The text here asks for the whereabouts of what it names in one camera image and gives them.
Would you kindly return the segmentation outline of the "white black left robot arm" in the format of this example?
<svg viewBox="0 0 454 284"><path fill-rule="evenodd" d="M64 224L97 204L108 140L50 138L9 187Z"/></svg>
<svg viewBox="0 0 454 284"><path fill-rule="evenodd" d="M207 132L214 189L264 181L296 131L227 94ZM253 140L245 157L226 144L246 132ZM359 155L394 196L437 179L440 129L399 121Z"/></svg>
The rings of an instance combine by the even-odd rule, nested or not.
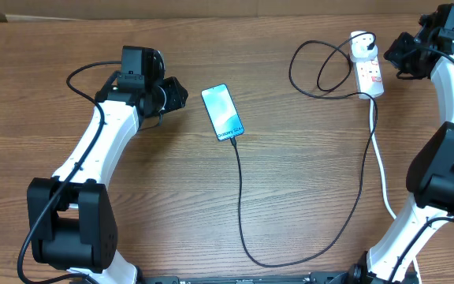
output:
<svg viewBox="0 0 454 284"><path fill-rule="evenodd" d="M125 46L119 70L94 96L73 92L94 105L91 121L66 161L27 189L29 231L17 257L24 283L27 251L37 263L61 270L51 283L142 283L143 273L117 249L118 231L108 195L115 167L147 118L185 106L187 90L166 77L160 51Z"/></svg>

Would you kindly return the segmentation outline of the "black smartphone lit screen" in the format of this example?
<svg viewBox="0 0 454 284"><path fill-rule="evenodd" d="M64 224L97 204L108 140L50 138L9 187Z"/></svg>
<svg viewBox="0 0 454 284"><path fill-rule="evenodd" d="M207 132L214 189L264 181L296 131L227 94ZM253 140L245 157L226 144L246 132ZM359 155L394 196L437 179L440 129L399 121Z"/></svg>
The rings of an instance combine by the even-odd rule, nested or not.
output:
<svg viewBox="0 0 454 284"><path fill-rule="evenodd" d="M226 84L202 90L201 96L219 141L230 140L244 133L244 126Z"/></svg>

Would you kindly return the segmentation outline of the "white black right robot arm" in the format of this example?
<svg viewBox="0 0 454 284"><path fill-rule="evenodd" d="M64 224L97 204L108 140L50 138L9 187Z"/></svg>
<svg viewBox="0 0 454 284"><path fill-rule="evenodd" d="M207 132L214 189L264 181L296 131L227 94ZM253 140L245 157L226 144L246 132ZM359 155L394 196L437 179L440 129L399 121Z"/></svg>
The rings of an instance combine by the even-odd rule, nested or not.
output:
<svg viewBox="0 0 454 284"><path fill-rule="evenodd" d="M454 222L454 3L419 19L416 35L403 32L384 53L400 80L432 81L441 127L407 171L407 201L383 238L335 283L417 283L408 265L446 223Z"/></svg>

